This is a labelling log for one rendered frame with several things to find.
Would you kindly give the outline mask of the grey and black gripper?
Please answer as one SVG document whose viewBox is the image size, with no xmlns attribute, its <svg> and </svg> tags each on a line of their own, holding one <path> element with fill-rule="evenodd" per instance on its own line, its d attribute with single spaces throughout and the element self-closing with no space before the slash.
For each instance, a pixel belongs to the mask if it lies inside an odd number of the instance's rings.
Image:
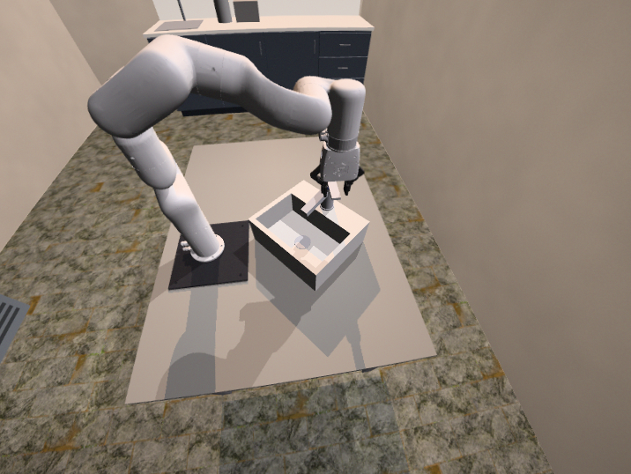
<svg viewBox="0 0 631 474">
<path fill-rule="evenodd" d="M 353 182 L 365 173 L 359 163 L 360 145 L 358 142 L 349 151 L 338 151 L 330 148 L 324 141 L 319 166 L 310 173 L 310 177 L 321 185 L 321 193 L 324 197 L 327 197 L 328 182 L 345 181 L 344 192 L 348 196 Z"/>
</svg>

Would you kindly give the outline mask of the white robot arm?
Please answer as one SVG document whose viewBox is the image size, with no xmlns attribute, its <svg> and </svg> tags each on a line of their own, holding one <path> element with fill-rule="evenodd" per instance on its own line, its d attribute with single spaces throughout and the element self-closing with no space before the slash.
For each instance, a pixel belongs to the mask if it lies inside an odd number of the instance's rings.
<svg viewBox="0 0 631 474">
<path fill-rule="evenodd" d="M 352 79 L 304 77 L 291 91 L 271 82 L 245 56 L 166 34 L 92 93 L 87 108 L 93 121 L 154 189 L 161 211 L 185 240 L 181 245 L 189 245 L 183 250 L 207 263 L 221 255 L 224 241 L 153 129 L 190 93 L 239 105 L 282 130 L 319 134 L 330 148 L 349 151 L 357 144 L 366 90 Z"/>
</svg>

